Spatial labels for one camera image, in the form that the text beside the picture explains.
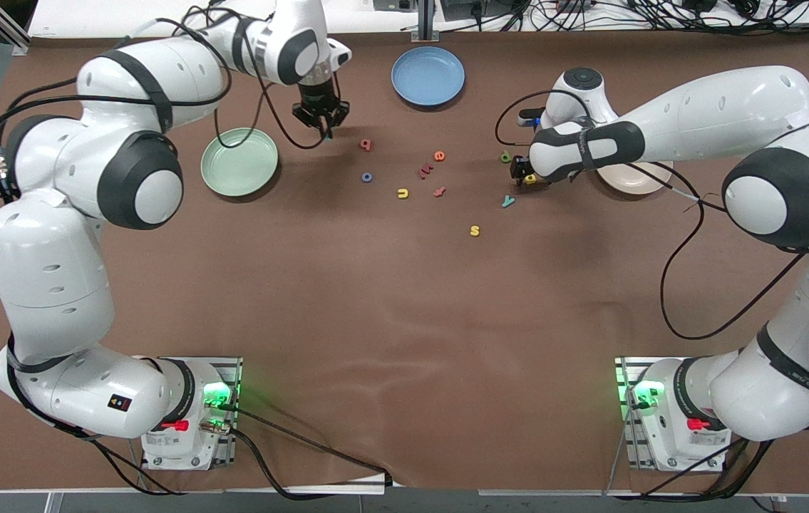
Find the green plate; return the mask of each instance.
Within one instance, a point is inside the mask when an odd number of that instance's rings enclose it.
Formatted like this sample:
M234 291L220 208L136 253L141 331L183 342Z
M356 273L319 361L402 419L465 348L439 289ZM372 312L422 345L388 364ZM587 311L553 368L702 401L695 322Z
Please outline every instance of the green plate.
M247 133L247 128L228 130L221 134L221 139L234 145ZM258 129L236 148L225 148L214 139L202 155L202 178L219 195L250 195L264 187L274 171L277 171L277 146Z

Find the blue plate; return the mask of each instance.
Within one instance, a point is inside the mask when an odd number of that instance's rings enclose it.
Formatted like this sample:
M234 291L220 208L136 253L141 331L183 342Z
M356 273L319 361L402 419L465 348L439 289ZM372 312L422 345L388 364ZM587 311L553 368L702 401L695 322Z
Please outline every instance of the blue plate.
M464 87L464 67L448 50L421 46L398 58L391 68L391 84L404 100L436 107L458 96Z

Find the white robotic arm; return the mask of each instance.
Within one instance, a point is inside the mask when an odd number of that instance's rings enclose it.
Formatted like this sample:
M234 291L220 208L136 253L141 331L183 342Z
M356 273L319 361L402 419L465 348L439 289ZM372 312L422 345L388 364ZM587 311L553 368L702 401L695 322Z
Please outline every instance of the white robotic arm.
M558 182L618 163L748 155L723 183L730 218L767 244L809 253L809 83L795 69L699 78L618 119L596 71L574 69L554 89L577 96L587 113L576 98L552 94L529 159L516 159L512 177L537 172ZM534 124L529 116L522 124ZM729 440L728 428L753 441L809 428L806 260L788 304L743 350L658 361L645 373L636 394L649 405L639 414L659 470L711 454Z
M0 156L0 299L13 332L0 352L0 389L99 435L153 437L145 450L167 468L208 468L224 419L213 406L230 390L207 363L98 345L114 315L99 249L104 224L151 230L179 209L182 167L164 133L213 113L222 64L299 85L294 114L323 137L349 108L332 77L350 50L326 37L320 0L280 0L268 20L243 16L241 6L218 4L195 36L91 59L76 79L81 119L27 118L10 133L7 165ZM9 202L12 195L20 199Z

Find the plate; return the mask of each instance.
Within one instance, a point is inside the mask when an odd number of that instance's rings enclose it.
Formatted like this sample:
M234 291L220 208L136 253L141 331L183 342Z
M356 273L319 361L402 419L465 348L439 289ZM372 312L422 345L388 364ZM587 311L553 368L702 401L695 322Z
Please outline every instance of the plate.
M221 139L232 146L247 133L247 128L228 130L221 134ZM236 148L226 148L214 139L202 155L202 178L219 195L250 195L264 187L274 171L277 171L277 146L258 129Z
M391 85L414 105L436 107L458 96L464 87L464 67L448 50L421 46L395 61Z
M674 166L673 162L662 163L671 167ZM650 172L652 175L665 182L671 179L671 172L652 163L640 162L637 163L636 166L645 169L645 171ZM597 170L597 174L604 179L607 185L620 192L626 192L627 195L650 195L652 192L658 191L658 189L664 187L628 165L609 165L602 167Z

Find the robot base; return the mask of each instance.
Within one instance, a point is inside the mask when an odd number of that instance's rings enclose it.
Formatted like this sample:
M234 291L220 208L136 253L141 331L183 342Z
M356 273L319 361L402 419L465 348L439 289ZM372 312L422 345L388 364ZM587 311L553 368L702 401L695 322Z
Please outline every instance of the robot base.
M674 373L683 358L616 358L620 409L626 419L629 466L636 470L680 472L729 445L731 431L692 430L674 396ZM633 410L633 403L651 407ZM726 451L694 472L720 472Z
M185 416L189 431L179 432L167 428L159 432L147 432L141 436L141 465L148 470L212 470L229 467L234 463L236 440L234 435L205 432L198 429L199 423L215 419L229 428L236 427L236 413L205 407L203 389L205 384L222 383L231 390L228 405L239 402L239 383L242 379L242 358L228 357L168 357L182 360L195 374L197 390L192 408Z

